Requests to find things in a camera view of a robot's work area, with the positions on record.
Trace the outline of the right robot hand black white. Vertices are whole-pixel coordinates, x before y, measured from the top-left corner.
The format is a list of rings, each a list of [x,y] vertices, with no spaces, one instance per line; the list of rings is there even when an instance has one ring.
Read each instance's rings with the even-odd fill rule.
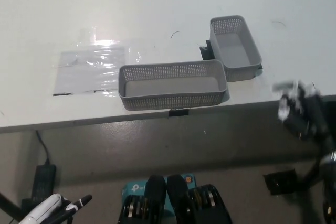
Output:
[[[280,93],[278,119],[284,127],[301,140],[325,140],[330,129],[321,95],[314,83],[301,81],[276,83],[273,92]]]

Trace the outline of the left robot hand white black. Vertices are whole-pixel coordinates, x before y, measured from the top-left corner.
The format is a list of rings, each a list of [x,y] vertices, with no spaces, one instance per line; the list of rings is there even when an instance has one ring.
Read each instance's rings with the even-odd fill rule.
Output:
[[[30,211],[19,224],[72,223],[73,216],[91,200],[91,194],[85,195],[74,202],[61,194],[52,194]]]

